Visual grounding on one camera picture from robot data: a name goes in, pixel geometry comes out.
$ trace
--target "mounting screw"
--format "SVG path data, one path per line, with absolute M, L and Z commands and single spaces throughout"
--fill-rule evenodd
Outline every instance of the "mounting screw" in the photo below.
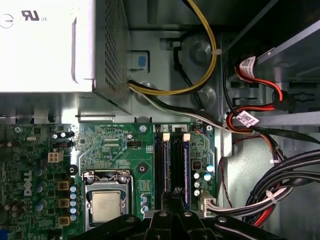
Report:
M 227 222 L 227 219 L 225 218 L 225 217 L 219 217 L 218 218 L 218 221 L 220 222 L 220 223 L 222 223 L 222 224 L 224 224 L 224 223 L 226 223 Z
M 211 125 L 206 126 L 206 130 L 208 132 L 211 132 L 214 128 Z
M 191 217 L 191 216 L 192 216 L 192 212 L 186 211 L 183 215 L 188 218 L 188 217 Z
M 141 125 L 140 127 L 139 127 L 139 130 L 140 130 L 140 132 L 142 132 L 142 133 L 145 133 L 146 131 L 147 131 L 147 126 L 146 125 Z
M 129 217 L 127 220 L 125 220 L 127 223 L 133 223 L 135 221 L 134 217 Z
M 19 127 L 19 126 L 16 126 L 16 127 L 14 128 L 14 131 L 15 131 L 17 134 L 20 134 L 20 133 L 22 133 L 22 128 Z
M 93 183 L 94 183 L 94 179 L 93 179 L 92 177 L 88 177 L 88 178 L 86 179 L 86 182 L 87 182 L 88 184 L 93 184 Z
M 162 211 L 162 212 L 160 212 L 160 214 L 159 214 L 159 216 L 160 217 L 165 217 L 165 216 L 167 216 L 168 214 L 165 212 L 165 211 Z

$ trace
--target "capacitor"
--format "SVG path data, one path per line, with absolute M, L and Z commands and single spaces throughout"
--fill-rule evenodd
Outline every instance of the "capacitor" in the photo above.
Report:
M 70 216 L 70 220 L 71 220 L 72 222 L 74 222 L 75 220 L 77 220 L 77 216 L 74 215 L 74 214 L 72 214 L 72 215 Z
M 35 185 L 35 192 L 38 194 L 46 189 L 47 189 L 47 184 L 43 181 Z
M 75 214 L 77 212 L 77 209 L 75 207 L 70 208 L 70 213 Z
M 35 204 L 34 209 L 35 209 L 36 212 L 41 212 L 47 206 L 48 206 L 47 201 L 46 200 L 41 200 L 41 201 L 38 201 Z
M 16 205 L 17 203 L 18 203 L 18 200 L 17 199 L 13 199 L 9 204 L 4 206 L 4 209 L 6 211 L 9 211 L 13 207 L 13 205 Z
M 204 179 L 205 181 L 210 181 L 211 175 L 206 172 L 206 173 L 203 175 L 203 179 Z
M 210 163 L 205 165 L 205 169 L 208 173 L 213 173 L 215 171 L 215 167 L 212 166 Z
M 75 135 L 73 131 L 65 131 L 60 133 L 60 138 L 66 139 L 66 138 L 71 138 Z
M 19 218 L 22 214 L 24 214 L 26 212 L 26 210 L 22 207 L 19 209 L 19 211 L 15 211 L 14 213 L 12 213 L 12 218 L 13 219 L 17 219 Z
M 194 190 L 193 195 L 195 195 L 196 197 L 198 197 L 198 196 L 200 195 L 199 189 Z
M 200 182 L 199 181 L 195 181 L 194 182 L 194 187 L 197 189 L 197 188 L 200 188 Z
M 35 175 L 36 177 L 40 177 L 40 176 L 42 175 L 42 169 L 41 169 L 41 168 L 36 168 L 36 169 L 34 170 L 34 175 Z
M 75 193 L 77 191 L 76 186 L 71 186 L 70 187 L 70 192 Z
M 23 208 L 26 205 L 26 202 L 21 200 L 18 203 L 16 203 L 15 205 L 12 206 L 12 211 L 16 212 L 19 209 Z
M 75 200 L 77 198 L 77 195 L 74 193 L 70 194 L 70 199 Z
M 142 214 L 145 214 L 148 210 L 149 210 L 148 206 L 143 206 L 140 211 Z
M 146 196 L 143 196 L 141 198 L 141 203 L 146 203 L 146 202 L 148 202 L 148 198 Z
M 75 200 L 70 201 L 70 206 L 75 207 L 77 205 L 77 202 Z
M 195 173 L 193 174 L 193 178 L 194 178 L 194 179 L 199 179 L 199 178 L 200 178 L 200 174 L 199 174 L 198 172 L 195 172 Z
M 35 204 L 35 206 L 34 206 L 34 210 L 35 210 L 36 212 L 41 212 L 42 209 L 44 209 L 43 204 L 42 204 L 41 202 L 37 202 L 37 203 Z

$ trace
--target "white sticker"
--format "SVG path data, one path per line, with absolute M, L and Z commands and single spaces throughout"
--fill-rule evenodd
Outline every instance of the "white sticker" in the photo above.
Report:
M 270 159 L 270 164 L 278 164 L 278 163 L 280 163 L 280 161 L 279 160 L 273 160 L 273 159 Z
M 254 63 L 256 56 L 248 57 L 240 63 L 240 70 L 250 78 L 254 78 Z
M 247 128 L 249 128 L 259 122 L 259 120 L 257 118 L 255 118 L 254 116 L 252 116 L 251 114 L 249 114 L 246 111 L 242 111 L 236 117 L 236 119 L 238 119 L 239 122 L 242 123 L 243 125 L 245 125 Z

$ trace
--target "blue tab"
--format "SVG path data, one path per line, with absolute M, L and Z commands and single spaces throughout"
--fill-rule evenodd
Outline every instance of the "blue tab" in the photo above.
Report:
M 145 68 L 147 65 L 147 58 L 146 56 L 139 56 L 138 58 L 138 66 L 140 68 Z

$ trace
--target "motherboard chip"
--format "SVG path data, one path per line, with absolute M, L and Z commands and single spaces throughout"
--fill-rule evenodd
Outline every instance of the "motherboard chip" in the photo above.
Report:
M 70 188 L 69 181 L 59 181 L 58 182 L 58 190 L 59 191 L 68 191 Z
M 121 216 L 121 202 L 120 191 L 92 193 L 92 221 L 105 223 Z
M 33 129 L 33 132 L 34 132 L 35 135 L 40 135 L 41 134 L 41 128 L 40 127 L 35 127 Z
M 58 225 L 59 227 L 69 226 L 71 223 L 69 216 L 60 216 L 58 218 Z
M 58 207 L 60 209 L 69 208 L 70 207 L 70 199 L 69 198 L 62 198 L 58 200 Z

